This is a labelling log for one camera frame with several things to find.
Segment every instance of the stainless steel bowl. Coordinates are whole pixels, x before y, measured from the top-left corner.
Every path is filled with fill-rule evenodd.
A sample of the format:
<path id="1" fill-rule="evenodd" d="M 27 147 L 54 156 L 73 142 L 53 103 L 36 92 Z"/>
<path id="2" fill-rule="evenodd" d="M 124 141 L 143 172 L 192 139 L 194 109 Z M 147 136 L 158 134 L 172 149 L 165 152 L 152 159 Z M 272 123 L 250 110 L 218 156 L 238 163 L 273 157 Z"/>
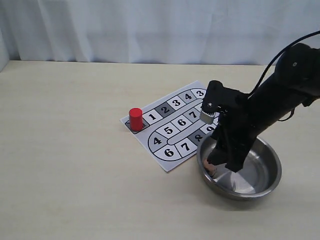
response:
<path id="1" fill-rule="evenodd" d="M 276 152 L 271 146 L 257 138 L 244 161 L 244 167 L 237 173 L 225 164 L 216 166 L 215 173 L 204 167 L 204 161 L 216 145 L 211 134 L 207 134 L 199 144 L 196 157 L 201 175 L 207 185 L 216 193 L 229 199 L 251 201 L 271 193 L 279 184 L 282 167 Z"/>

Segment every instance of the light wood tabletop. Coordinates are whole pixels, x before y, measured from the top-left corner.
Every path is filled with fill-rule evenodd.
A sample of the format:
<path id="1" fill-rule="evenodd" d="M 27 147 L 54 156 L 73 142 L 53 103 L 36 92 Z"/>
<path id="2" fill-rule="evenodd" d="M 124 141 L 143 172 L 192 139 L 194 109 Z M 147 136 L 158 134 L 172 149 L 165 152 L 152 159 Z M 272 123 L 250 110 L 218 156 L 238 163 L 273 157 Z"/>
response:
<path id="1" fill-rule="evenodd" d="M 249 92 L 264 68 L 10 61 L 0 73 L 0 239 L 318 239 L 320 102 L 261 135 L 282 164 L 261 202 L 216 195 L 196 156 L 165 173 L 120 122 L 196 80 Z"/>

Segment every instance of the white curtain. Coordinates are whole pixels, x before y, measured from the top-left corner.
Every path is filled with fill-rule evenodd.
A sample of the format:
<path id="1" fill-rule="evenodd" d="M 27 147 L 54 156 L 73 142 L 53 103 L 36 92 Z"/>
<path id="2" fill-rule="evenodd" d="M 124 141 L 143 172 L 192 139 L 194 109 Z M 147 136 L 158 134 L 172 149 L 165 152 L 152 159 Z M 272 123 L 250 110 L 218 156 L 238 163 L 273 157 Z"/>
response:
<path id="1" fill-rule="evenodd" d="M 10 59 L 264 65 L 320 29 L 320 0 L 0 0 L 0 27 Z"/>

